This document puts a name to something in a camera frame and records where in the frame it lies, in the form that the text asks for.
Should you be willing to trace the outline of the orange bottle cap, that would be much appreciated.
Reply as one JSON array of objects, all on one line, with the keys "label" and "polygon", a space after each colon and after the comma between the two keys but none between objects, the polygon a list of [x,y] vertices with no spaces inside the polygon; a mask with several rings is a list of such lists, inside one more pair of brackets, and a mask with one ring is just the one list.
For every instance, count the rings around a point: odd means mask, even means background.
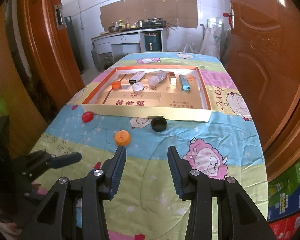
[{"label": "orange bottle cap", "polygon": [[120,130],[115,133],[114,140],[118,146],[127,146],[131,142],[131,136],[128,131]]},{"label": "orange bottle cap", "polygon": [[112,87],[112,89],[120,89],[122,87],[122,85],[121,85],[120,81],[114,81],[111,83],[111,87]]}]

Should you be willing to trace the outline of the black bottle cap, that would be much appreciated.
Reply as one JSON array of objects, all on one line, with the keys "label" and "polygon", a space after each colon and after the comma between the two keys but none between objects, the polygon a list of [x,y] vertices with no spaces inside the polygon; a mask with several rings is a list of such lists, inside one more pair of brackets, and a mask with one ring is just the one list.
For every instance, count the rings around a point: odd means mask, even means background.
[{"label": "black bottle cap", "polygon": [[163,132],[167,128],[167,120],[162,116],[154,117],[151,120],[151,128],[155,132]]}]

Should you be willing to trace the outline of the red bottle cap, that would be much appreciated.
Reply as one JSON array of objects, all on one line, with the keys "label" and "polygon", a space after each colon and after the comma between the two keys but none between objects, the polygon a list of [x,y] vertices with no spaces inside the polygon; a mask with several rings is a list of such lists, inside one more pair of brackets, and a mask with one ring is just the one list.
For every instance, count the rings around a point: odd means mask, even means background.
[{"label": "red bottle cap", "polygon": [[93,120],[94,114],[91,111],[84,112],[81,116],[83,123],[89,123]]}]

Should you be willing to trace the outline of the shallow orange cardboard box tray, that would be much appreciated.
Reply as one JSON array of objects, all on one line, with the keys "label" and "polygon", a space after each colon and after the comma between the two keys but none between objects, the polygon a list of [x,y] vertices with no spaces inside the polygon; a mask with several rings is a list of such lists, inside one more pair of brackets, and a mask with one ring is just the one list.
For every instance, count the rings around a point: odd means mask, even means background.
[{"label": "shallow orange cardboard box tray", "polygon": [[[191,90],[182,90],[180,81],[176,86],[170,85],[169,76],[150,87],[148,79],[161,70],[167,74],[173,71],[176,77],[186,75]],[[144,89],[134,92],[129,79],[137,72],[146,73],[140,80]],[[120,81],[122,87],[112,89],[114,81]],[[144,64],[110,68],[87,85],[76,103],[94,114],[136,118],[162,116],[167,120],[208,122],[212,113],[204,80],[195,66]]]}]

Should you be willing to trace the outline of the light blue lighter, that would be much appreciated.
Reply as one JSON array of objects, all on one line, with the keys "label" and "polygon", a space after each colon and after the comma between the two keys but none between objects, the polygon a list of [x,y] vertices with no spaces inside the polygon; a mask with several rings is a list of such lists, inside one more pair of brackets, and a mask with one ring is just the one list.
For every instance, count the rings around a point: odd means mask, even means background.
[{"label": "light blue lighter", "polygon": [[182,90],[186,90],[186,91],[191,90],[191,86],[189,84],[189,81],[188,81],[186,75],[180,74],[179,75],[179,81],[180,81]]}]

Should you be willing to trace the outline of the orange open bottle cap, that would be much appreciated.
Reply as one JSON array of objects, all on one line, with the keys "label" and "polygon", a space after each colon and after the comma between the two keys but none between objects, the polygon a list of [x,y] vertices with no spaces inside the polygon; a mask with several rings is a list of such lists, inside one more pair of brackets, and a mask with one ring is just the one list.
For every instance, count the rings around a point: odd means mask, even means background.
[{"label": "orange open bottle cap", "polygon": [[121,85],[120,81],[114,81],[111,83],[111,87],[112,87],[112,89],[120,89],[122,87],[122,85]]}]

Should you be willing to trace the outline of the white bottle cap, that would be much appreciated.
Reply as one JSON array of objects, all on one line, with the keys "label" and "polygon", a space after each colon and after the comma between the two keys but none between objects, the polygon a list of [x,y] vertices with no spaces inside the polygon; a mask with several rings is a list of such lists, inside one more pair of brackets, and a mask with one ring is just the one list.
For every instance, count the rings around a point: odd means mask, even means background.
[{"label": "white bottle cap", "polygon": [[132,89],[134,92],[139,92],[139,91],[142,91],[144,89],[144,86],[142,83],[140,82],[136,82],[134,84],[132,84]]}]

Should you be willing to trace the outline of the gold lipstick case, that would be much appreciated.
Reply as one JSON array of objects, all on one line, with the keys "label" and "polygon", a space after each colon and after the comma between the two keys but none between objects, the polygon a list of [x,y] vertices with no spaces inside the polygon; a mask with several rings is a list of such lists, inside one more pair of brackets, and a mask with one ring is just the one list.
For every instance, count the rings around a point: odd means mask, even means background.
[{"label": "gold lipstick case", "polygon": [[177,85],[177,77],[173,71],[168,72],[170,78],[170,85],[176,86]]}]

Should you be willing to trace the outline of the clear plastic bottle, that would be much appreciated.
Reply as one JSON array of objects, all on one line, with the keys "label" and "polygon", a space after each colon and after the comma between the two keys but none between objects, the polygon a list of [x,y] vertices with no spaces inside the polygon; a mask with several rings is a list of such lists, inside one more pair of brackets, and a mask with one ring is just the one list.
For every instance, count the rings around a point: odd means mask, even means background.
[{"label": "clear plastic bottle", "polygon": [[150,87],[155,87],[161,81],[165,80],[167,76],[167,72],[165,71],[158,71],[154,72],[153,75],[148,79],[148,85]]}]

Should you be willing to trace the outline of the white black rectangular lighter box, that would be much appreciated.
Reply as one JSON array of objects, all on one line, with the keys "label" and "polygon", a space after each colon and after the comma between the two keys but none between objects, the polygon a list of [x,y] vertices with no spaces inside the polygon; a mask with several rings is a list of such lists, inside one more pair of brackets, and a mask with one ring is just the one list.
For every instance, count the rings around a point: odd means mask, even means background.
[{"label": "white black rectangular lighter box", "polygon": [[138,83],[138,82],[140,82],[140,80],[142,80],[144,78],[145,75],[146,75],[145,72],[137,72],[129,79],[129,83],[131,85]]}]

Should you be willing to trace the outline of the green blue cardboard box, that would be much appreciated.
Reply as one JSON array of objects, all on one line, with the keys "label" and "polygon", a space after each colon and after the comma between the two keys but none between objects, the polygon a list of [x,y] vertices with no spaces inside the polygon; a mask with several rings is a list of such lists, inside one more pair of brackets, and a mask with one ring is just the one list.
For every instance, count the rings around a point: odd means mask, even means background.
[{"label": "green blue cardboard box", "polygon": [[268,221],[300,210],[300,159],[268,183]]}]

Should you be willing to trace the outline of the white plastic bag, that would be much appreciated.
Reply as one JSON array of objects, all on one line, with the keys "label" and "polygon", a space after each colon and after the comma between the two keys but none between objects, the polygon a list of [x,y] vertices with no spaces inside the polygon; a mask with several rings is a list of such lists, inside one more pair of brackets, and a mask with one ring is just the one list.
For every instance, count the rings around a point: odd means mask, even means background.
[{"label": "white plastic bag", "polygon": [[206,28],[199,53],[220,59],[221,33],[222,28],[216,24],[211,25],[211,28]]}]

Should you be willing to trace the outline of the dark green air fryer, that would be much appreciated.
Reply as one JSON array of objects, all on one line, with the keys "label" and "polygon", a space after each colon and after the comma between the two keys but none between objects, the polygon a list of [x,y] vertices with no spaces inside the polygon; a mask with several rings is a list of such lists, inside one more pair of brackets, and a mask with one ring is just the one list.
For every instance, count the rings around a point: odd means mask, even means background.
[{"label": "dark green air fryer", "polygon": [[161,51],[162,45],[160,33],[146,33],[145,48],[146,51]]}]

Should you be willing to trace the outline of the black gas stove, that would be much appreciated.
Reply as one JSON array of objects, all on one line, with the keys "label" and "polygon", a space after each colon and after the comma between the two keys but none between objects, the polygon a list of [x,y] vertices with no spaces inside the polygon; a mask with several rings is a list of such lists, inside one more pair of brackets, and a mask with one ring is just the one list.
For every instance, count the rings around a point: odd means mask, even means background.
[{"label": "black gas stove", "polygon": [[150,18],[141,21],[142,28],[164,28],[166,27],[166,21],[162,18]]}]

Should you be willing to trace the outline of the brown wooden door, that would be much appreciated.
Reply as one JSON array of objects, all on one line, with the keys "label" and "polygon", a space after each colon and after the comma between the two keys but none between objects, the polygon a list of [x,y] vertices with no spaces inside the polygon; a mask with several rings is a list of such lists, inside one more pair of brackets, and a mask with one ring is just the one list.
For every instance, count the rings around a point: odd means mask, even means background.
[{"label": "brown wooden door", "polygon": [[300,12],[292,0],[230,0],[227,71],[245,100],[263,149],[300,99]]}]

